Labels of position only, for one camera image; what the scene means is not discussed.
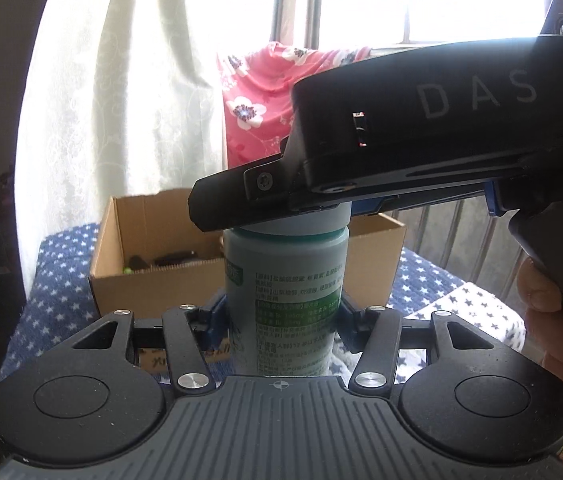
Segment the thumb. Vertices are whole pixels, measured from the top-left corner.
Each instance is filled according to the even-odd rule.
[[[530,258],[521,264],[517,275],[517,290],[526,305],[539,312],[557,312],[561,310],[561,292],[559,287],[548,279]]]

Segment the window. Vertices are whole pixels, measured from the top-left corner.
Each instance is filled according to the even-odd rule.
[[[220,50],[245,54],[270,40],[277,16],[278,41],[323,50],[535,36],[550,0],[204,0],[203,4]]]
[[[319,47],[535,36],[549,0],[322,0]]]
[[[220,50],[245,54],[270,40],[275,0],[200,0]]]

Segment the cardboard box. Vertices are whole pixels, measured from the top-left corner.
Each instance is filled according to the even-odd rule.
[[[221,232],[202,233],[188,216],[190,189],[111,198],[99,230],[90,283],[100,314],[119,308],[137,318],[159,318],[180,304],[203,305],[224,286]],[[386,304],[404,243],[404,224],[385,215],[353,218],[343,288],[361,307]],[[145,262],[176,251],[203,261],[124,274],[131,256]],[[166,369],[163,353],[143,352],[140,364]],[[226,358],[226,348],[207,359]]]

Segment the gray textured grip pad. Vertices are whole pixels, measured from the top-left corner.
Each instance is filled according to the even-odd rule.
[[[559,480],[549,457],[516,467],[468,465],[412,437],[383,399],[337,378],[229,377],[175,402],[140,446],[98,465],[42,469],[15,460],[0,480]]]

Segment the metal rivet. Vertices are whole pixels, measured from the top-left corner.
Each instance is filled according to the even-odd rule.
[[[189,390],[203,388],[204,386],[207,386],[209,382],[209,378],[207,378],[204,374],[197,373],[184,374],[177,380],[177,384],[179,384],[182,388],[188,388]]]
[[[257,187],[262,191],[268,191],[273,187],[273,175],[264,171],[257,176]]]
[[[357,375],[355,382],[364,388],[378,388],[386,384],[386,377],[377,372],[364,372]]]

